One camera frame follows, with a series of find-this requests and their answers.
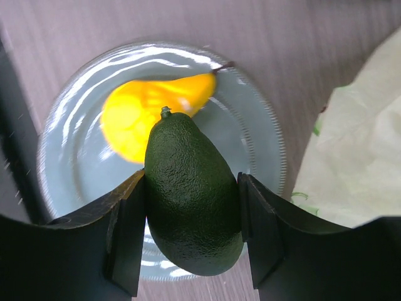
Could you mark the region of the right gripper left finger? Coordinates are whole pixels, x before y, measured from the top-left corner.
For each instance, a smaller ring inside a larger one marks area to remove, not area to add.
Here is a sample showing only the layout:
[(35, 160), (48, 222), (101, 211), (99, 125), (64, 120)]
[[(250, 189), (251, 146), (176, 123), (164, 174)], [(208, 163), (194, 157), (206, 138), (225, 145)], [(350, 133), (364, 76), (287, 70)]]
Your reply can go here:
[(144, 172), (49, 224), (1, 217), (2, 300), (131, 300), (145, 228)]

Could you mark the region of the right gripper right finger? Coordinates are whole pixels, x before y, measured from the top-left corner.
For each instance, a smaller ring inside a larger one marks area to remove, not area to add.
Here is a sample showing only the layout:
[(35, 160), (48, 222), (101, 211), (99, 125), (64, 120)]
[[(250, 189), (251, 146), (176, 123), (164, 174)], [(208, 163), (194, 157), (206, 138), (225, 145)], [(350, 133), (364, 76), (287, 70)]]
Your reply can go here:
[(321, 219), (239, 173), (242, 238), (261, 300), (399, 300), (400, 218)]

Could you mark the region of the pale green plastic bag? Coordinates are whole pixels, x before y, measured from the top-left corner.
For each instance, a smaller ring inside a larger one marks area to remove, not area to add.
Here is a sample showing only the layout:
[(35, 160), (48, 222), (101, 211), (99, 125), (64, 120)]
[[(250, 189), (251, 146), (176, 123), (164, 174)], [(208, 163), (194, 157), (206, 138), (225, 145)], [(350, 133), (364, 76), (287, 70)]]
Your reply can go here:
[(355, 227), (400, 214), (400, 33), (336, 88), (308, 142), (291, 202)]

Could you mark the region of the fake dark green avocado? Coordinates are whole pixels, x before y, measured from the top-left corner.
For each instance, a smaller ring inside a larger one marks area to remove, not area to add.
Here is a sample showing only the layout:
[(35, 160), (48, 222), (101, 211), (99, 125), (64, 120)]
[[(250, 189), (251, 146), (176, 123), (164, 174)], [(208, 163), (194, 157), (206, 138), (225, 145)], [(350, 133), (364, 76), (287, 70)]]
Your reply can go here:
[(236, 178), (188, 115), (164, 107), (160, 116), (144, 163), (151, 235), (178, 267), (204, 277), (222, 274), (243, 248)]

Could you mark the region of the fake yellow pepper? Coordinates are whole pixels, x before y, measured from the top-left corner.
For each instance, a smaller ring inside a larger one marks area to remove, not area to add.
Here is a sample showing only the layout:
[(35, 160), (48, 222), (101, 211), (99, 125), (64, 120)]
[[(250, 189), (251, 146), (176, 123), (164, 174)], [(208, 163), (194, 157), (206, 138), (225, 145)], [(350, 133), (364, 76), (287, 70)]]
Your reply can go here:
[(143, 163), (152, 127), (161, 119), (162, 107), (193, 117), (213, 96), (217, 72), (234, 66), (231, 61), (202, 73), (176, 80), (132, 80), (106, 99), (100, 128), (109, 146), (125, 160)]

